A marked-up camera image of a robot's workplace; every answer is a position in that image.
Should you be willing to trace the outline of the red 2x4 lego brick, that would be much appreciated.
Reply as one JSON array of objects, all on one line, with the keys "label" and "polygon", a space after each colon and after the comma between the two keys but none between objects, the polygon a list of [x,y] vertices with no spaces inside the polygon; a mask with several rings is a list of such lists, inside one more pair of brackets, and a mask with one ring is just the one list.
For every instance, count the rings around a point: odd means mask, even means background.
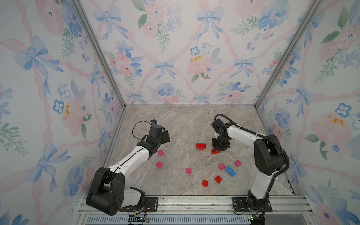
[{"label": "red 2x4 lego brick", "polygon": [[205,143],[197,143],[196,144],[196,149],[200,149],[200,148],[203,148],[203,150],[205,150],[206,149],[206,144]]}]

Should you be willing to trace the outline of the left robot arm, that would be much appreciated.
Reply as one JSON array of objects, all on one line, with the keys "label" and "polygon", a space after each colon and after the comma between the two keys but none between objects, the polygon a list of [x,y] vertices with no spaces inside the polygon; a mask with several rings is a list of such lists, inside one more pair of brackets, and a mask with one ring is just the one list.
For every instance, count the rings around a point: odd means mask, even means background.
[{"label": "left robot arm", "polygon": [[151,120],[149,134],[121,161],[109,168],[100,167],[94,175],[86,204],[109,216],[122,209],[141,212],[145,209],[145,192],[137,188],[125,188],[126,178],[142,163],[150,159],[165,143],[170,142],[167,130]]}]

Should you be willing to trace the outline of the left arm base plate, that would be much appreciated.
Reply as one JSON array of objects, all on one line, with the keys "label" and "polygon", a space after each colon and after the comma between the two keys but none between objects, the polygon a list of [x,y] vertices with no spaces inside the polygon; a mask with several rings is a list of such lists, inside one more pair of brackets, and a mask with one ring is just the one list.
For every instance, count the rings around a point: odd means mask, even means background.
[{"label": "left arm base plate", "polygon": [[157,212],[158,197],[141,198],[135,206],[127,206],[119,209],[119,212],[139,213],[139,212]]}]

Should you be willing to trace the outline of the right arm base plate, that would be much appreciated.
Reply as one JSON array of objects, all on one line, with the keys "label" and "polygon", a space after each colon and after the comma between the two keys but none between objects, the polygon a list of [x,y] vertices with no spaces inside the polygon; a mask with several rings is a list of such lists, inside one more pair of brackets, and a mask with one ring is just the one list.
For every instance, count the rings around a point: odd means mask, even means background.
[{"label": "right arm base plate", "polygon": [[233,197],[232,204],[233,209],[236,213],[243,213],[243,212],[273,212],[272,206],[270,201],[268,200],[267,203],[264,203],[265,199],[257,200],[256,198],[250,197]]}]

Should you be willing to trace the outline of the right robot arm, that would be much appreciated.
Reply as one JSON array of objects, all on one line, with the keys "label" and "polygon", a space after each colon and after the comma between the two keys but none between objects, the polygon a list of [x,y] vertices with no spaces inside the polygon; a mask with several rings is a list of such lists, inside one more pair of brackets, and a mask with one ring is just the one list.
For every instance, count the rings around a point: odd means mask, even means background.
[{"label": "right robot arm", "polygon": [[263,135],[240,126],[232,120],[224,123],[215,118],[211,124],[217,137],[212,139],[216,152],[230,148],[230,141],[236,139],[254,150],[254,162],[258,169],[255,182],[247,194],[247,209],[264,214],[270,208],[270,192],[276,178],[285,173],[289,157],[275,135]]}]

